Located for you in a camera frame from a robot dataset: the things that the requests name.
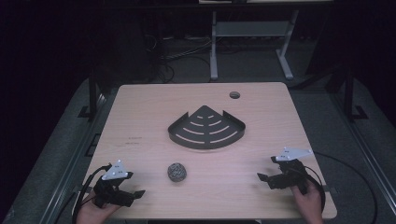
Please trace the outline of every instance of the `white tag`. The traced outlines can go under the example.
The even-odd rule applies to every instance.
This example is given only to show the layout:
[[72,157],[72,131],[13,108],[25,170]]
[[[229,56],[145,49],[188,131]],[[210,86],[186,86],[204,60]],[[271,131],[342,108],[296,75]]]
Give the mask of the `white tag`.
[[314,154],[312,149],[299,149],[293,147],[284,147],[280,156],[276,157],[277,161],[292,161],[301,157]]
[[125,171],[122,162],[118,160],[115,164],[113,164],[110,169],[102,176],[103,180],[109,179],[118,179],[124,178],[128,176],[128,173]]

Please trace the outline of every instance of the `human hand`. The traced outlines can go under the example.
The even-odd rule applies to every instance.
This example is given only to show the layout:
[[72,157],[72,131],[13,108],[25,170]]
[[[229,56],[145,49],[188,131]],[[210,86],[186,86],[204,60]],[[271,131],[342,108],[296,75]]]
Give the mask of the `human hand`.
[[290,187],[298,210],[308,224],[322,224],[320,193],[309,180],[306,180],[307,193],[303,195],[297,186]]
[[111,214],[121,208],[121,206],[111,203],[105,204],[104,207],[99,208],[93,203],[95,196],[96,194],[92,190],[91,193],[82,201],[82,206],[78,212],[77,224],[104,223]]

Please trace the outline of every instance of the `cable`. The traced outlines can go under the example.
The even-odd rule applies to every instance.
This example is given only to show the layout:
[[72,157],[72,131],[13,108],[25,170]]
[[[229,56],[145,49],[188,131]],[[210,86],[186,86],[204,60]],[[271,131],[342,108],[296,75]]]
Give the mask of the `cable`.
[[186,36],[184,39],[193,43],[203,43],[206,41],[210,41],[210,37],[208,36],[204,36],[204,37]]
[[310,168],[310,167],[308,167],[308,166],[304,166],[304,167],[305,167],[305,169],[308,169],[308,170],[312,171],[312,172],[317,176],[320,185],[323,186],[323,184],[322,184],[322,182],[321,182],[321,179],[320,179],[319,175],[317,174],[317,172],[315,172],[312,168]]
[[107,165],[107,166],[102,166],[101,168],[99,168],[99,169],[97,169],[95,172],[93,172],[93,174],[91,174],[90,176],[88,176],[87,181],[85,182],[84,186],[82,187],[81,191],[79,192],[78,199],[77,199],[77,201],[76,201],[76,206],[75,206],[75,209],[74,209],[74,211],[73,211],[72,223],[77,223],[78,212],[79,212],[79,209],[80,209],[81,206],[82,206],[82,204],[81,204],[82,198],[84,197],[84,194],[85,194],[85,192],[87,191],[87,188],[88,188],[88,186],[91,184],[91,182],[92,182],[93,178],[95,177],[95,175],[96,175],[97,173],[99,173],[99,171],[102,171],[102,170],[108,171],[108,169],[110,169],[110,167],[111,167],[111,164],[109,164],[109,165]]
[[372,197],[373,197],[373,202],[374,202],[374,215],[373,215],[373,219],[372,219],[372,221],[371,221],[370,223],[371,223],[371,224],[375,224],[375,222],[376,222],[376,217],[377,217],[377,215],[378,215],[378,201],[377,201],[377,199],[376,199],[376,197],[375,197],[374,190],[373,190],[373,188],[371,187],[369,181],[368,181],[357,169],[355,169],[353,166],[349,165],[348,163],[346,163],[346,162],[344,162],[344,161],[340,161],[340,160],[336,159],[335,157],[332,157],[332,156],[323,154],[323,153],[321,153],[321,152],[316,152],[316,151],[314,151],[314,153],[317,154],[317,155],[319,155],[319,156],[326,157],[326,158],[332,159],[332,160],[334,160],[334,161],[338,161],[339,163],[345,165],[346,167],[348,167],[349,169],[351,169],[352,171],[354,171],[358,176],[361,177],[361,179],[365,182],[365,184],[366,184],[367,187],[369,188],[369,190],[370,190],[370,192],[371,192],[371,194],[372,194]]
[[72,193],[72,195],[70,195],[69,199],[67,199],[66,203],[64,204],[64,206],[61,208],[61,211],[59,211],[58,216],[55,219],[55,224],[58,223],[59,218],[61,217],[61,214],[64,212],[64,209],[66,208],[66,206],[72,201],[73,197],[76,195],[75,192]]
[[175,60],[189,59],[189,58],[190,58],[190,59],[198,59],[198,60],[200,60],[200,61],[206,63],[206,65],[209,66],[209,68],[210,68],[210,63],[209,63],[207,60],[205,60],[205,59],[203,59],[203,58],[200,58],[200,57],[198,57],[198,56],[183,56],[183,57],[179,57],[179,58],[177,58],[177,59],[173,59],[173,60],[170,60],[170,61],[172,62],[172,61],[175,61]]
[[82,203],[82,204],[81,204],[81,207],[82,207],[82,205],[84,205],[84,204],[86,204],[86,203],[88,203],[88,202],[92,201],[92,199],[94,199],[94,198],[96,198],[96,195],[95,195],[95,196],[93,196],[93,197],[91,197],[91,198],[90,198],[90,199],[88,199],[87,201],[85,201],[85,203]]
[[157,47],[157,44],[158,44],[157,38],[155,38],[154,35],[145,35],[145,37],[150,37],[151,39],[154,40],[154,44],[152,47],[150,47],[149,51],[151,51],[152,49],[155,49],[155,47]]
[[323,186],[321,185],[320,179],[319,179],[319,181],[320,181],[320,184],[319,184],[319,182],[311,175],[304,174],[304,173],[302,173],[296,169],[293,169],[293,168],[289,168],[288,170],[293,171],[294,173],[297,173],[299,175],[302,175],[303,177],[305,177],[305,179],[308,179],[315,185],[315,187],[317,188],[317,190],[319,191],[319,194],[320,194],[321,211],[323,212],[324,206],[326,204],[326,193],[324,192],[324,189],[323,189]]
[[158,71],[158,78],[163,82],[163,84],[169,83],[173,80],[174,76],[175,76],[175,69],[173,67],[171,67],[168,64],[162,64],[163,66],[165,66],[165,69],[170,69],[171,70],[171,77],[170,78],[166,78],[165,73],[161,70]]
[[229,36],[230,38],[224,38],[221,41],[219,41],[219,45],[218,45],[218,49],[217,49],[217,53],[218,54],[235,54],[235,53],[239,53],[242,52],[244,50],[247,50],[248,47],[242,48],[240,42],[240,37],[237,38],[237,43],[235,43],[234,41],[232,41],[232,39],[234,39],[233,36]]
[[208,41],[205,44],[203,44],[203,45],[201,45],[199,47],[196,47],[194,49],[189,49],[189,50],[186,50],[186,51],[178,53],[178,54],[165,56],[164,58],[169,60],[169,59],[175,59],[175,58],[182,57],[182,56],[187,56],[187,55],[190,55],[190,54],[193,54],[193,53],[196,53],[196,52],[199,52],[199,51],[201,51],[203,49],[208,48],[211,43],[212,43],[212,41]]

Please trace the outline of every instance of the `slotted plate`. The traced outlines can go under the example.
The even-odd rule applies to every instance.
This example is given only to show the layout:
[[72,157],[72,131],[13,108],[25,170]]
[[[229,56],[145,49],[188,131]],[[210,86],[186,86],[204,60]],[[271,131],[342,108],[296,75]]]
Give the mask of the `slotted plate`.
[[239,140],[246,125],[223,111],[217,113],[207,105],[201,106],[190,117],[184,114],[168,128],[169,137],[175,143],[194,149],[226,147]]

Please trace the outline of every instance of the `wooden table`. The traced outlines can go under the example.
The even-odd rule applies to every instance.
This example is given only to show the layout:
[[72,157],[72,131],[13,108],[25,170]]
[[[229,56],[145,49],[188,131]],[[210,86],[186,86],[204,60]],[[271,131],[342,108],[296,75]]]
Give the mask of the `wooden table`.
[[[240,98],[231,98],[232,91]],[[173,142],[168,127],[202,105],[245,122],[245,135],[227,147],[208,151]],[[297,218],[290,190],[269,189],[257,177],[258,172],[280,174],[270,157],[279,155],[283,147],[311,148],[282,83],[128,85],[120,87],[87,175],[120,159],[134,173],[120,189],[146,190],[115,218]],[[314,156],[300,161],[323,180]],[[187,170],[187,178],[178,183],[167,176],[174,162]],[[329,193],[323,216],[336,216]]]

